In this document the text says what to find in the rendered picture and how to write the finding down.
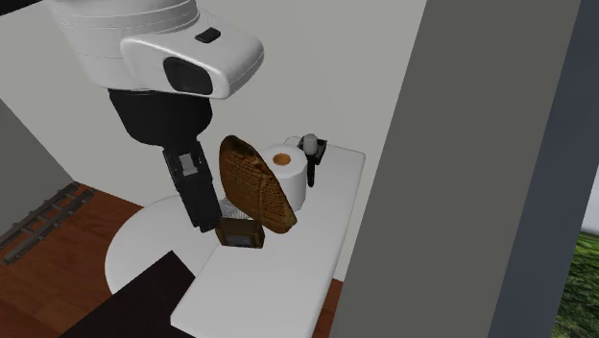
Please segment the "white toilet paper roll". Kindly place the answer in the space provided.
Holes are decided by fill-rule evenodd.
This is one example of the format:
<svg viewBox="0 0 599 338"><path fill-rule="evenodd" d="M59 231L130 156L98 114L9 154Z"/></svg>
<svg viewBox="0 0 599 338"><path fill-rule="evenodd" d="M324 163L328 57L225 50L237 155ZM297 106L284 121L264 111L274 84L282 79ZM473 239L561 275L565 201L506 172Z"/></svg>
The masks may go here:
<svg viewBox="0 0 599 338"><path fill-rule="evenodd" d="M296 145L275 144L259 152L275 174L290 207L301 209L307 187L307 159Z"/></svg>

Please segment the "black holder with white ball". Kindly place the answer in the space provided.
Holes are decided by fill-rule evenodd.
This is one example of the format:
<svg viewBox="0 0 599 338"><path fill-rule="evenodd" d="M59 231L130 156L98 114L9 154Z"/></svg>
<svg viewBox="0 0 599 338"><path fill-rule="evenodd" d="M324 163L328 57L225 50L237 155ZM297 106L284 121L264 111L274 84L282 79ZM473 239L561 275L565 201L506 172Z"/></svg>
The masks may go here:
<svg viewBox="0 0 599 338"><path fill-rule="evenodd" d="M315 169L323 159L326 150L327 141L318 138L313 133L304 135L299 143L298 148L303 150L307 160L307 185L313 187L315 183Z"/></svg>

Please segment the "small brown box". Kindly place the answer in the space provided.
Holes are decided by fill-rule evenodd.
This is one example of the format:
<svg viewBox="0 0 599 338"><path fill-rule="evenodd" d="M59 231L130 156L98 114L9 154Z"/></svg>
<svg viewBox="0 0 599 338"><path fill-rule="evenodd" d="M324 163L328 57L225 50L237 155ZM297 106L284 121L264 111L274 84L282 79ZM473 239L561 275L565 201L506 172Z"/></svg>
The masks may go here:
<svg viewBox="0 0 599 338"><path fill-rule="evenodd" d="M215 232L223 246L253 249L264 246L264 229L255 220L222 218Z"/></svg>

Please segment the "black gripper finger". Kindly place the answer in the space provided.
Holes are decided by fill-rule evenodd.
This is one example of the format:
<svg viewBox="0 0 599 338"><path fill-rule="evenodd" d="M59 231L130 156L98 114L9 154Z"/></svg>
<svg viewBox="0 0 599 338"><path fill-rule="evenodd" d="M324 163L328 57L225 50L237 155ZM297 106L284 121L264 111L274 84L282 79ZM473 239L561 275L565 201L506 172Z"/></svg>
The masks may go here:
<svg viewBox="0 0 599 338"><path fill-rule="evenodd" d="M162 153L192 226L201 232L214 230L222 212L201 143L166 147Z"/></svg>

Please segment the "dark wooden ladder rack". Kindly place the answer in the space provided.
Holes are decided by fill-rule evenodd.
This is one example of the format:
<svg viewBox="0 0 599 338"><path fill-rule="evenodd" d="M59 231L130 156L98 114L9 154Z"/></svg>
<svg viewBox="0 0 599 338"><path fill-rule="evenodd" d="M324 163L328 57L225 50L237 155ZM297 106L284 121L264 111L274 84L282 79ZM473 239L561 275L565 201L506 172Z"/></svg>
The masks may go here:
<svg viewBox="0 0 599 338"><path fill-rule="evenodd" d="M0 264L9 266L21 259L34 246L45 241L53 230L59 229L64 221L75 215L83 205L88 204L95 196L96 190L86 188L78 193L80 187L81 185L75 181L67 184L1 234L0 252L7 249L21 235L24 235L24 238L0 258Z"/></svg>

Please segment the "dark robot stand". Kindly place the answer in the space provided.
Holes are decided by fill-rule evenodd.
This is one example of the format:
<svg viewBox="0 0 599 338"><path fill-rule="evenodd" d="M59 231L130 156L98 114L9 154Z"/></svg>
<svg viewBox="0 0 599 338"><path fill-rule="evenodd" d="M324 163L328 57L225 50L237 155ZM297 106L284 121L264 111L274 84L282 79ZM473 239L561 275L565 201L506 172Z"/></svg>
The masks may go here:
<svg viewBox="0 0 599 338"><path fill-rule="evenodd" d="M194 279L169 252L59 338L194 338L170 323Z"/></svg>

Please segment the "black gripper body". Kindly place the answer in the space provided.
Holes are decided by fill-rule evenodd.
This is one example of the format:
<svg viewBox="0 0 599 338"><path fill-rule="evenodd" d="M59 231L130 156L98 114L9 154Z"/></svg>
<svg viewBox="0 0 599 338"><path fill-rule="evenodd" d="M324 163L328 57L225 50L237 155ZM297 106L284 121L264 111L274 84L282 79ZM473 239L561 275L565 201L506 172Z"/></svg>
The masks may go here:
<svg viewBox="0 0 599 338"><path fill-rule="evenodd" d="M163 148L195 142L210 124L206 98L158 91L109 89L108 97L127 133L135 140Z"/></svg>

